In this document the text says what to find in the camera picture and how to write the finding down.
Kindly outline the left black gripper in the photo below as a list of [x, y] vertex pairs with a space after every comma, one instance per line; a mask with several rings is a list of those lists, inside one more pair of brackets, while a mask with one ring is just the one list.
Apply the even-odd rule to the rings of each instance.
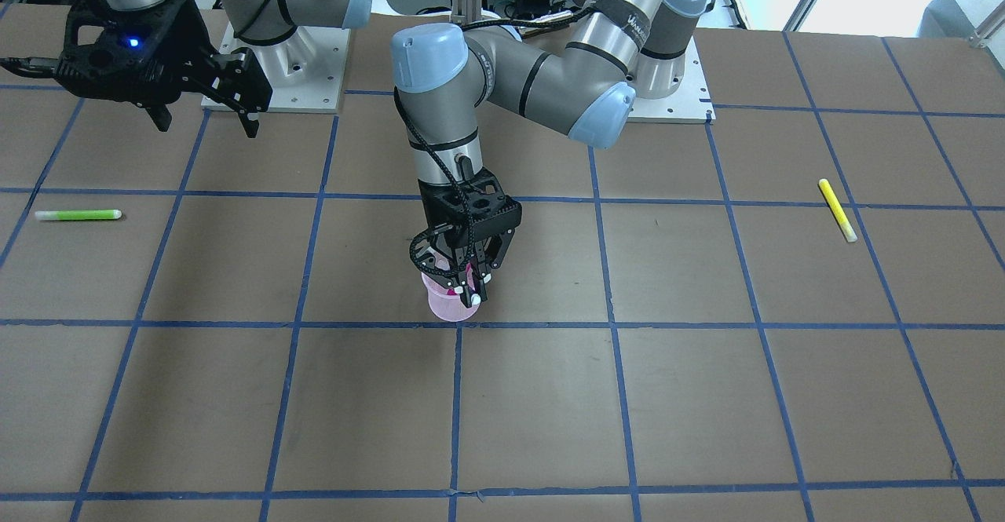
[[523, 205], [502, 192], [499, 179], [488, 169], [460, 183], [464, 196], [448, 184], [418, 182], [429, 228], [413, 237], [408, 254], [414, 267], [449, 288], [451, 279], [463, 272], [468, 240], [473, 257], [466, 267], [463, 303], [477, 307], [488, 299], [487, 285], [513, 240], [523, 218]]

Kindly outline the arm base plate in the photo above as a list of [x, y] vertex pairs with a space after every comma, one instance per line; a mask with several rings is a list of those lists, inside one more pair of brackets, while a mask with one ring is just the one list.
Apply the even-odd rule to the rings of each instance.
[[717, 118], [694, 38], [685, 53], [670, 60], [639, 53], [628, 83], [636, 90], [629, 122], [703, 124]]
[[229, 24], [222, 51], [249, 47], [272, 86], [269, 113], [336, 114], [354, 32], [327, 26], [286, 26], [291, 35], [271, 46], [248, 44]]

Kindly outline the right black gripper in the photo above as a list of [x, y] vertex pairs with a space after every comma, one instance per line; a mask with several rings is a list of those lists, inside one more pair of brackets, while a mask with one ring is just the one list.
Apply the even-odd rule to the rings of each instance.
[[166, 106], [180, 93], [201, 92], [234, 111], [255, 138], [273, 92], [253, 49], [212, 46], [195, 0], [133, 11], [111, 0], [73, 0], [53, 78], [78, 97], [136, 104], [162, 133], [173, 121]]

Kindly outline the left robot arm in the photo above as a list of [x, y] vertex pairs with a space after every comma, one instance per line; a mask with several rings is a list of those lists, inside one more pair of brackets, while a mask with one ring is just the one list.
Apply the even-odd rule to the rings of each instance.
[[428, 303], [458, 322], [487, 300], [523, 207], [482, 163], [485, 101], [592, 148], [619, 138], [635, 101], [674, 95], [711, 0], [572, 0], [564, 19], [423, 24], [393, 35], [393, 97], [427, 228], [409, 258]]

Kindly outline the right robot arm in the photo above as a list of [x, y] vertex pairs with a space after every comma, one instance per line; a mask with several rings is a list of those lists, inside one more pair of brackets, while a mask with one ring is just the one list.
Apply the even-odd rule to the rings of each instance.
[[334, 113], [349, 33], [373, 0], [221, 0], [228, 31], [215, 44], [195, 0], [73, 0], [64, 47], [27, 64], [78, 97], [123, 101], [169, 129], [183, 93], [230, 110], [248, 137], [259, 118]]

